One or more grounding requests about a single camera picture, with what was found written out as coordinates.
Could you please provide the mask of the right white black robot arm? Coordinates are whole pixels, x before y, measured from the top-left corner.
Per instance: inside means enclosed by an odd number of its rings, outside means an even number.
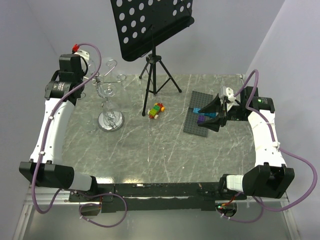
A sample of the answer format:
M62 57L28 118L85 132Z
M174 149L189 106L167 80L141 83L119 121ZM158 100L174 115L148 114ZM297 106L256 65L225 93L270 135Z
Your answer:
M293 168L287 167L278 149L275 129L275 106L269 97L259 96L258 90L245 87L240 101L234 91L226 86L208 105L199 110L201 114L215 113L216 117L198 126L218 132L227 121L247 121L252 130L255 164L243 175L224 174L220 178L219 196L230 199L236 192L247 196L279 199L295 177Z

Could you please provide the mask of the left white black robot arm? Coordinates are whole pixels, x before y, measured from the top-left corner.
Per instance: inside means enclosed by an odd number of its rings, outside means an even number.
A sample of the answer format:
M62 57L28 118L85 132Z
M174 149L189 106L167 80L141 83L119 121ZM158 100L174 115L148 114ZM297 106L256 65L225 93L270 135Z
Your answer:
M93 201L99 195L96 178L62 164L67 125L84 90L78 86L88 72L89 59L83 50L59 57L59 70L45 87L45 111L36 146L29 161L20 163L19 172L34 187L76 190Z

